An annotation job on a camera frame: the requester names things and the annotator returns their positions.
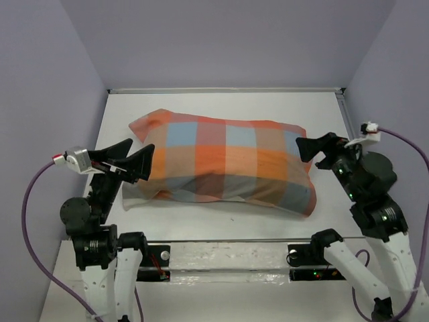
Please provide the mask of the orange blue checked pillowcase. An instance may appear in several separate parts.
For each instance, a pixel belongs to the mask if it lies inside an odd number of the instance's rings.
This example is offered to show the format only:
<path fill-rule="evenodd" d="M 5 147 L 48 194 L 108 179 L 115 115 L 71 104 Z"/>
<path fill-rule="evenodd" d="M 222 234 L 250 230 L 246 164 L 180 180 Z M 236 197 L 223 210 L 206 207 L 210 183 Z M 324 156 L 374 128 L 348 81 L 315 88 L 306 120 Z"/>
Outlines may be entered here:
<path fill-rule="evenodd" d="M 143 144 L 155 146 L 148 180 L 123 185 L 123 207 L 152 200 L 231 201 L 309 216 L 316 206 L 310 165 L 300 159 L 297 125 L 228 120 L 152 111 L 131 122 Z"/>

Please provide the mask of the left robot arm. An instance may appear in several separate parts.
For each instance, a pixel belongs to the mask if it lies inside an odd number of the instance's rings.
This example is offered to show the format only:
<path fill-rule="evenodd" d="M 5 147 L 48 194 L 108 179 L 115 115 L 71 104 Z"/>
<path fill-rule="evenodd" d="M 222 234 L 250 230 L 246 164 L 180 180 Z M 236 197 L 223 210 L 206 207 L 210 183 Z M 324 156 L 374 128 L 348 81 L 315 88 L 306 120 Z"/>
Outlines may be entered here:
<path fill-rule="evenodd" d="M 147 240 L 141 231 L 118 233 L 115 224 L 107 224 L 121 185 L 148 180 L 151 173 L 155 146 L 130 154 L 132 143 L 126 139 L 94 151 L 76 147 L 55 159 L 92 176 L 87 196 L 68 199 L 60 209 L 84 282 L 87 321 L 133 319 L 137 271 L 148 257 Z"/>

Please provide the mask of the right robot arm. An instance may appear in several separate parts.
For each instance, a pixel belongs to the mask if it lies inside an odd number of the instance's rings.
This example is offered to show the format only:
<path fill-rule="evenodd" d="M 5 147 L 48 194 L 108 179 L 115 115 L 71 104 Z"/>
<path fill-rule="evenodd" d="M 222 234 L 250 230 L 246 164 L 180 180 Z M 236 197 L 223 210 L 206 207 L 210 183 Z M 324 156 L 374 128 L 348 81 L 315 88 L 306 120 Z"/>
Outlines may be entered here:
<path fill-rule="evenodd" d="M 379 137 L 378 131 L 370 131 L 365 138 L 349 141 L 330 132 L 317 139 L 297 138 L 296 143 L 303 162 L 320 152 L 324 154 L 316 167 L 332 171 L 350 198 L 352 218 L 377 258 L 385 280 L 376 278 L 334 229 L 315 233 L 306 255 L 336 268 L 352 293 L 368 300 L 373 310 L 371 321 L 427 321 L 424 262 L 415 263 L 406 218 L 388 194 L 397 175 L 386 156 L 364 153 L 362 149 L 364 141 Z"/>

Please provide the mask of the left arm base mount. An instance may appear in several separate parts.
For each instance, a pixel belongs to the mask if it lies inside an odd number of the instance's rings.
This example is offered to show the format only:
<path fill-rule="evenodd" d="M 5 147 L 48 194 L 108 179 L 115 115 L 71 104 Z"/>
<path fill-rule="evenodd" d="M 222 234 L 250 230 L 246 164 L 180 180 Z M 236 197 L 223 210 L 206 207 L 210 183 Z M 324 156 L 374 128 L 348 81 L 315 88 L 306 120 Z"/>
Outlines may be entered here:
<path fill-rule="evenodd" d="M 149 244 L 137 271 L 138 282 L 169 282 L 171 247 L 168 244 Z"/>

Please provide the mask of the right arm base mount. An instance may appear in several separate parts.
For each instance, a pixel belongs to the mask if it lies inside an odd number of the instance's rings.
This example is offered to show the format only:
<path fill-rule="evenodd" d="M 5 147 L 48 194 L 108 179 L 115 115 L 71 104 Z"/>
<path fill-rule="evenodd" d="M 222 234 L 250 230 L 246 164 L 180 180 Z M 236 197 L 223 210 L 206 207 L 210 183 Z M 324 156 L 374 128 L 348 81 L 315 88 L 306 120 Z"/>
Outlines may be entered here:
<path fill-rule="evenodd" d="M 310 244 L 288 244 L 286 262 L 291 282 L 345 280 L 332 264 L 312 253 Z"/>

